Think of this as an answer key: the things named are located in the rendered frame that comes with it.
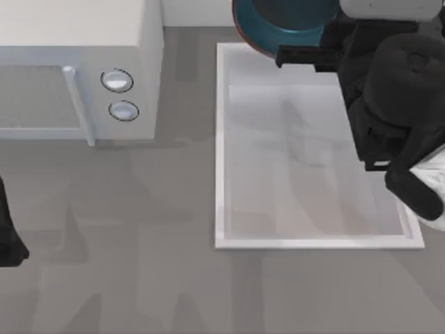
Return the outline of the blue bowl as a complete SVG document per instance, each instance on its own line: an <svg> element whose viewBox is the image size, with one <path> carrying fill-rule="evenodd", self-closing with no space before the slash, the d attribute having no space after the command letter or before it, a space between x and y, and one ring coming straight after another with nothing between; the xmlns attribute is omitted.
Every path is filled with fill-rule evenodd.
<svg viewBox="0 0 445 334"><path fill-rule="evenodd" d="M317 47L339 12L339 0L232 0L242 39L272 58L281 45Z"/></svg>

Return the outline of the pale grey rounded box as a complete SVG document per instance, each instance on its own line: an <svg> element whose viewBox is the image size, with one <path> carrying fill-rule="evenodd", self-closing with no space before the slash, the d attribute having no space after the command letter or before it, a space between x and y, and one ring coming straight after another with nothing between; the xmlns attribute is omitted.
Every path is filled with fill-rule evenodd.
<svg viewBox="0 0 445 334"><path fill-rule="evenodd" d="M339 0L342 11L355 19L429 21L444 7L444 0Z"/></svg>

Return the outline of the white sink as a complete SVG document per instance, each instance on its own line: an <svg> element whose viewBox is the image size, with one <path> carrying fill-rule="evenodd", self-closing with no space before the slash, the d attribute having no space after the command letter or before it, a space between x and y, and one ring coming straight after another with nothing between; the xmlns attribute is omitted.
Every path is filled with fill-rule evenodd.
<svg viewBox="0 0 445 334"><path fill-rule="evenodd" d="M416 216L356 155L337 76L216 47L218 249L422 249Z"/></svg>

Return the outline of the large round microwave knob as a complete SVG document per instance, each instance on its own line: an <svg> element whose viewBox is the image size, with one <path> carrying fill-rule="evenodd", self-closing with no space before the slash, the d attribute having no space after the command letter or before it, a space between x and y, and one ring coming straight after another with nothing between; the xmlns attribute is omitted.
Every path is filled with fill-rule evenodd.
<svg viewBox="0 0 445 334"><path fill-rule="evenodd" d="M105 89L113 93L125 93L134 85L133 77L121 69L105 71L100 76L100 81Z"/></svg>

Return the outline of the small round microwave knob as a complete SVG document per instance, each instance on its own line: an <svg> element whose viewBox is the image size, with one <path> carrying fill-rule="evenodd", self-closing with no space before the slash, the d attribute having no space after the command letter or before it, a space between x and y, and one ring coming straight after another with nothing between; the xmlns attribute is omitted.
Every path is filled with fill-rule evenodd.
<svg viewBox="0 0 445 334"><path fill-rule="evenodd" d="M120 122L131 122L140 115L139 108L126 100L109 104L108 113Z"/></svg>

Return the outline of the pale microwave oven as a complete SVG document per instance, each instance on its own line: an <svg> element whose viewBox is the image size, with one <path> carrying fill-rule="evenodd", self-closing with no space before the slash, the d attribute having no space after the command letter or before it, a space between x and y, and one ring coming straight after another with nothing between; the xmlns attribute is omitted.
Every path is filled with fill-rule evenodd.
<svg viewBox="0 0 445 334"><path fill-rule="evenodd" d="M96 141L154 138L163 51L160 0L0 0L0 65L75 67ZM131 90L102 86L112 69L133 77ZM135 120L108 113L121 100L139 108Z"/></svg>

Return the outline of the microwave oven door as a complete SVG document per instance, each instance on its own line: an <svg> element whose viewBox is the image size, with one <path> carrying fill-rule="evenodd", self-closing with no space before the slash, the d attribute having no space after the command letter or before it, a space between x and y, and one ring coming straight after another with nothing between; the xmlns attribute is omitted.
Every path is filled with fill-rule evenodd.
<svg viewBox="0 0 445 334"><path fill-rule="evenodd" d="M61 65L0 65L0 140L83 140Z"/></svg>

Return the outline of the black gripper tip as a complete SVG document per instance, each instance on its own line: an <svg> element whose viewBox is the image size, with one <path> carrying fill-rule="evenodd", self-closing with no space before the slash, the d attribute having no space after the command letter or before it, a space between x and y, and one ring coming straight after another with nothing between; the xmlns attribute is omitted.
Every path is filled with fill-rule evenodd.
<svg viewBox="0 0 445 334"><path fill-rule="evenodd" d="M18 267L29 255L13 224L5 185L0 177L0 268Z"/></svg>

